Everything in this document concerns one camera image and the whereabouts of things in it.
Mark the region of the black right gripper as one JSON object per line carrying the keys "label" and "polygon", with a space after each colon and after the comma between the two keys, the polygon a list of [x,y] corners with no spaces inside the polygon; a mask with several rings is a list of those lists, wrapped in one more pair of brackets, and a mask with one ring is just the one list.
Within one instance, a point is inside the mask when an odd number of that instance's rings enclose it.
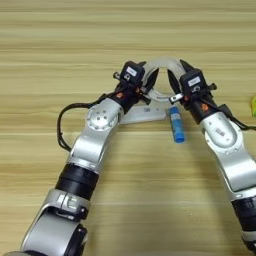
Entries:
{"label": "black right gripper", "polygon": [[[194,69],[192,65],[184,60],[180,60],[180,63],[186,72]],[[175,97],[179,94],[182,95],[182,98],[176,101],[178,101],[185,110],[190,112],[197,124],[203,121],[206,117],[209,117],[219,111],[211,94],[211,90],[216,89],[215,84],[210,86],[206,85],[201,87],[198,92],[188,94],[184,89],[180,89],[179,78],[171,70],[167,70],[167,73],[168,80],[175,93]]]}

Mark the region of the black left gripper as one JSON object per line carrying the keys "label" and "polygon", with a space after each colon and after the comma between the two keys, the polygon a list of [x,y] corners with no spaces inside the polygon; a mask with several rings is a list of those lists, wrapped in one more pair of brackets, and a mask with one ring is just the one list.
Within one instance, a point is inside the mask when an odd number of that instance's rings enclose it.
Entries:
{"label": "black left gripper", "polygon": [[[146,61],[139,62],[138,65],[144,66]],[[147,82],[144,86],[144,93],[147,94],[155,85],[159,70],[154,70],[148,77]],[[115,72],[113,78],[119,81],[115,90],[108,95],[108,98],[118,103],[124,113],[127,113],[135,104],[139,101],[144,101],[146,104],[151,102],[147,99],[141,91],[142,78],[144,72],[139,72],[135,76],[127,72],[119,74]]]}

